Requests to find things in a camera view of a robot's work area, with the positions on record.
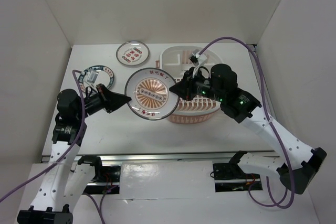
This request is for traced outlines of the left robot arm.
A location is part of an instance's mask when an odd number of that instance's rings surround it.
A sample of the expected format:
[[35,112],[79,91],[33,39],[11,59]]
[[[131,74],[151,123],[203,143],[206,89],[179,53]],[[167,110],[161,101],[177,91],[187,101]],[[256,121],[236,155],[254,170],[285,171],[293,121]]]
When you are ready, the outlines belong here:
[[18,223],[73,223],[72,212],[87,183],[99,181],[104,170],[101,158],[92,155],[82,156],[71,169],[87,129],[85,118],[100,110],[112,113],[130,101],[102,84],[86,98],[73,89],[58,94],[47,172],[29,209],[18,213]]

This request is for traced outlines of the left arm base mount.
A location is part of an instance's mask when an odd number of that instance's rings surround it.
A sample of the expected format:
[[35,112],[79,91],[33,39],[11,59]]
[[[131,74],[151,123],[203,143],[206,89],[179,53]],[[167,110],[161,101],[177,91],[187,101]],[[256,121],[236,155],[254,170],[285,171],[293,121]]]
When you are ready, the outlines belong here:
[[102,166],[99,176],[91,180],[86,188],[85,193],[90,195],[116,195],[120,193],[120,176],[121,166]]

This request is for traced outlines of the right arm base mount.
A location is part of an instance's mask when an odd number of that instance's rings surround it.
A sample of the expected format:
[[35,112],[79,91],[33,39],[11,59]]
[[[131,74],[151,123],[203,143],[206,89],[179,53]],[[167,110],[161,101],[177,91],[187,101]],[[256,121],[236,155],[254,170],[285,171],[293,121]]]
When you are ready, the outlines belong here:
[[214,180],[217,193],[263,188],[260,175],[246,174],[238,166],[230,163],[214,163],[210,177]]

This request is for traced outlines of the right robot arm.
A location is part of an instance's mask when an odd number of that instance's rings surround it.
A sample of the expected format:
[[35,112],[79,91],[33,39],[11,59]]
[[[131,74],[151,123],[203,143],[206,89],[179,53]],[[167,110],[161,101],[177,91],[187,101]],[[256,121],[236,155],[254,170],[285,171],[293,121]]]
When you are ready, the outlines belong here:
[[239,88],[237,74],[226,64],[212,66],[208,78],[190,68],[170,91],[185,101],[199,95],[219,102],[228,117],[250,129],[279,155],[271,159],[247,151],[237,152],[229,165],[235,178],[244,174],[279,178],[288,190],[301,195],[327,156],[324,149],[300,141],[266,112],[260,101]]

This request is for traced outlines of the orange sunburst plate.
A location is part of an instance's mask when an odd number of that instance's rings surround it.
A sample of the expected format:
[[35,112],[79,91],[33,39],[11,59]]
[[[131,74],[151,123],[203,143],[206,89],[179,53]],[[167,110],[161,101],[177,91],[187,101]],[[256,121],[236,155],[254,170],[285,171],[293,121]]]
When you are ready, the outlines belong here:
[[143,68],[130,75],[124,88],[131,98],[128,107],[142,119],[157,121],[170,116],[179,104],[178,95],[169,88],[176,84],[166,71]]

